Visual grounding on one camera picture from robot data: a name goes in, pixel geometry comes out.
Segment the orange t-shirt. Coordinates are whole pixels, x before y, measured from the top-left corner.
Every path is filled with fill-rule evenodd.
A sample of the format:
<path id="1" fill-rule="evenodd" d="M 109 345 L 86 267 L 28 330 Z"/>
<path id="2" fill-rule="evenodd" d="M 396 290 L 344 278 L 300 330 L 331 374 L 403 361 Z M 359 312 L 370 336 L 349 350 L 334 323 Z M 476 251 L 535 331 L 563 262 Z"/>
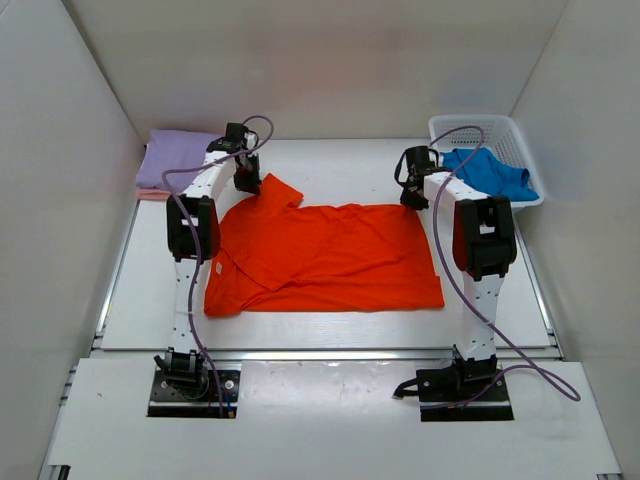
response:
<path id="1" fill-rule="evenodd" d="M 417 212 L 393 204 L 306 206 L 269 174 L 231 207 L 211 262 L 204 313 L 442 309 L 441 281 Z"/>

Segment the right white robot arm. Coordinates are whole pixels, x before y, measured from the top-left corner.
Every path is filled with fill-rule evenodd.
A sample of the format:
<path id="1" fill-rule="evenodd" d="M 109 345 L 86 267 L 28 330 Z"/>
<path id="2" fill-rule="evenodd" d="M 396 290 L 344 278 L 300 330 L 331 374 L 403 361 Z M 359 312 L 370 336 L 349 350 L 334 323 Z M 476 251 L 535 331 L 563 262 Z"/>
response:
<path id="1" fill-rule="evenodd" d="M 417 210 L 443 207 L 452 215 L 452 258 L 463 280 L 462 324 L 452 363 L 424 370 L 417 378 L 426 388 L 449 389 L 467 401 L 498 372 L 498 296 L 517 247 L 509 199 L 474 189 L 439 166 L 438 159 L 426 145 L 411 147 L 394 171 L 403 188 L 402 205 Z"/>

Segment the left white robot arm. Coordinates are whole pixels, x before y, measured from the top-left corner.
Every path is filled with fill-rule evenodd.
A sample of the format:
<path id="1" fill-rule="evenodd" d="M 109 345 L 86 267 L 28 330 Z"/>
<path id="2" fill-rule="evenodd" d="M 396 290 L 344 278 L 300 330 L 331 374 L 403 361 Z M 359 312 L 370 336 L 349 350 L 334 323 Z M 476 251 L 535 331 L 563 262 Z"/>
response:
<path id="1" fill-rule="evenodd" d="M 259 147 L 260 137 L 247 121 L 229 123 L 225 134 L 207 145 L 199 166 L 162 173 L 170 192 L 167 243 L 176 278 L 173 333 L 156 363 L 167 384 L 188 401 L 226 399 L 214 361 L 196 330 L 196 294 L 202 268 L 220 249 L 216 201 L 223 188 L 233 180 L 242 192 L 260 193 Z"/>

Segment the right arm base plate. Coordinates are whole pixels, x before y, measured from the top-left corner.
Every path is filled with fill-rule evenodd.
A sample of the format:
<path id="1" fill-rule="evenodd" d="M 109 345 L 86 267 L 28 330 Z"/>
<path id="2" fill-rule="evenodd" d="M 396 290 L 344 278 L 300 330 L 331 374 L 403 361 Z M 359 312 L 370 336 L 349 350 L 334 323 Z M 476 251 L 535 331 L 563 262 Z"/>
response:
<path id="1" fill-rule="evenodd" d="M 422 422 L 499 422 L 515 419 L 497 359 L 455 359 L 438 369 L 418 369 L 393 397 L 417 397 Z"/>

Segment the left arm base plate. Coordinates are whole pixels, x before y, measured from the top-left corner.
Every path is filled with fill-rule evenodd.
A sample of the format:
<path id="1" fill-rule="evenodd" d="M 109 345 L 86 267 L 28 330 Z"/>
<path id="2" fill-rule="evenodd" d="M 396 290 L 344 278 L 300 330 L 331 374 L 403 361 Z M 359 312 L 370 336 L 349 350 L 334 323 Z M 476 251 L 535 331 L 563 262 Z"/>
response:
<path id="1" fill-rule="evenodd" d="M 195 388 L 170 380 L 159 368 L 154 372 L 149 393 L 147 416 L 151 418 L 235 419 L 241 386 L 241 368 L 218 370 L 221 394 L 218 395 L 214 375 Z"/>

